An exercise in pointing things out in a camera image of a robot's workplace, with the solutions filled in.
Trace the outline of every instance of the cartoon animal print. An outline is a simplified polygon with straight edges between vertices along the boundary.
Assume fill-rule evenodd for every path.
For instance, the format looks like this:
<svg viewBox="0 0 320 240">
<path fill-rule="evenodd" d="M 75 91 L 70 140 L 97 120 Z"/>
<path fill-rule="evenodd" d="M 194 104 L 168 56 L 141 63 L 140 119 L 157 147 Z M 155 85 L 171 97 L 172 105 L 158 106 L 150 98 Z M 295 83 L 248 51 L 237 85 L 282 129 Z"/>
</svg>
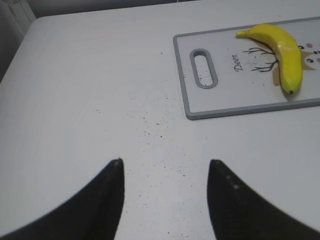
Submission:
<svg viewBox="0 0 320 240">
<path fill-rule="evenodd" d="M 260 73 L 270 72 L 273 70 L 273 83 L 274 85 L 280 84 L 280 70 L 278 60 L 275 56 L 275 53 L 269 46 L 256 42 L 259 47 L 252 47 L 244 53 L 248 55 L 255 55 L 254 58 L 258 59 L 257 62 L 260 62 L 257 66 L 254 66 L 251 71 L 259 71 Z M 301 50 L 301 63 L 302 69 L 305 71 L 314 71 L 320 70 L 320 50 L 313 49 L 311 43 L 305 45 L 299 45 Z"/>
</svg>

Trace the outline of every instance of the yellow banana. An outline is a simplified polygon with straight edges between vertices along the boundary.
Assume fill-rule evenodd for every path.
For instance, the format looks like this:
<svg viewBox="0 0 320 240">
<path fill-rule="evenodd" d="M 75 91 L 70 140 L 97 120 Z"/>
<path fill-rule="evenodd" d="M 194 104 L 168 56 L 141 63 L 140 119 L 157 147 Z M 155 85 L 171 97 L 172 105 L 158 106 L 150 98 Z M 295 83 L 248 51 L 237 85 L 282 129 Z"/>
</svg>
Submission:
<svg viewBox="0 0 320 240">
<path fill-rule="evenodd" d="M 247 31 L 238 31 L 238 37 L 248 37 L 269 45 L 279 62 L 282 88 L 293 94 L 302 84 L 301 51 L 295 39 L 281 27 L 259 24 Z"/>
</svg>

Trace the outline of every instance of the wall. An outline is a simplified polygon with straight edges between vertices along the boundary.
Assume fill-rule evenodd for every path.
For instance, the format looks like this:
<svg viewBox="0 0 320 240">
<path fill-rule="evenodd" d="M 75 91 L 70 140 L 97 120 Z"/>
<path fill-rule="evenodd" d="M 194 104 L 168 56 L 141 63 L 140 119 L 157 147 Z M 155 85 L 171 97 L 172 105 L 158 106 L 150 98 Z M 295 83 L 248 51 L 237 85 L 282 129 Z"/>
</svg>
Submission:
<svg viewBox="0 0 320 240">
<path fill-rule="evenodd" d="M 5 75 L 22 36 L 10 20 L 9 13 L 0 1 L 0 82 Z"/>
<path fill-rule="evenodd" d="M 176 3 L 178 0 L 28 0 L 37 18 L 58 14 Z"/>
</svg>

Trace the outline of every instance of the banana stem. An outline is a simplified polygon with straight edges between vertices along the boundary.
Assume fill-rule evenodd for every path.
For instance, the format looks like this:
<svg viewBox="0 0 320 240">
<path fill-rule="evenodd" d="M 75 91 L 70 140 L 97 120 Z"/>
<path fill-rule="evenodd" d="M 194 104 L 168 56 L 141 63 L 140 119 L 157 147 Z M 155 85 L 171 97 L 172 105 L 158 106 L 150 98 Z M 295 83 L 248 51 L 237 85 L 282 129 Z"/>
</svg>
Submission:
<svg viewBox="0 0 320 240">
<path fill-rule="evenodd" d="M 236 35 L 237 35 L 237 37 L 246 37 L 247 33 L 248 33 L 248 31 L 237 31 Z"/>
</svg>

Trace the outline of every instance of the table surface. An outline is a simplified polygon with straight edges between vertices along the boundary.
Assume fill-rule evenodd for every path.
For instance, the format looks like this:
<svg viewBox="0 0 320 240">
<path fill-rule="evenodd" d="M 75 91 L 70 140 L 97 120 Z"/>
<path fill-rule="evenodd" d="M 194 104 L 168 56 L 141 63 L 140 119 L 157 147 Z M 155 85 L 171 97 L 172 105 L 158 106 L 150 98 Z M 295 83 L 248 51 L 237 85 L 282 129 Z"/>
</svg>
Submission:
<svg viewBox="0 0 320 240">
<path fill-rule="evenodd" d="M 0 84 L 0 236 L 118 157 L 126 182 L 116 240 L 214 239 L 210 159 L 320 230 L 320 107 L 188 120 L 173 48 L 177 34 L 319 9 L 318 0 L 200 0 L 36 20 Z"/>
</svg>

